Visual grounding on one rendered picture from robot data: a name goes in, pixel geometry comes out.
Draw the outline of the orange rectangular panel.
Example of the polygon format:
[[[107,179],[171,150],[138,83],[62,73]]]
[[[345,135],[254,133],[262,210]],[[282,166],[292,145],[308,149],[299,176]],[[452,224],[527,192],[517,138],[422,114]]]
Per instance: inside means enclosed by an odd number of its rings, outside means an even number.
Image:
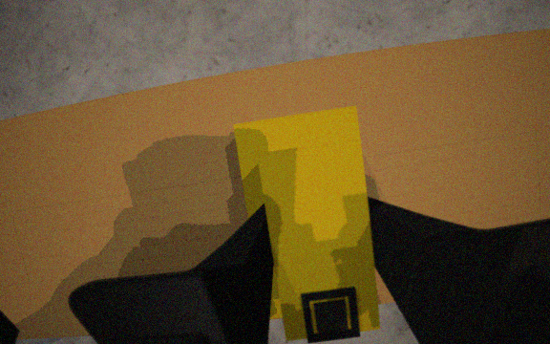
[[[368,197],[472,228],[550,218],[550,29],[324,56],[0,120],[0,311],[89,335],[72,291],[188,271],[247,220],[233,124],[356,106]]]

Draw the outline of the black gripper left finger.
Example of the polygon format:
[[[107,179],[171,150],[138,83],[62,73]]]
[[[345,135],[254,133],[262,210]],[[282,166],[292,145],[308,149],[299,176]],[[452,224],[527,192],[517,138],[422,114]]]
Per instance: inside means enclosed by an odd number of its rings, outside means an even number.
[[[94,280],[69,306],[103,339],[203,333],[212,344],[268,344],[273,255],[264,204],[188,271]]]

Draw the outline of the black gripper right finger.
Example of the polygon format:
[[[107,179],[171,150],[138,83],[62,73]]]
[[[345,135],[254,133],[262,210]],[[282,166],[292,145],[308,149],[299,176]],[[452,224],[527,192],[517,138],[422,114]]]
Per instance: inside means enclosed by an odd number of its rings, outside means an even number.
[[[419,344],[491,344],[550,218],[477,229],[368,197],[374,268]]]

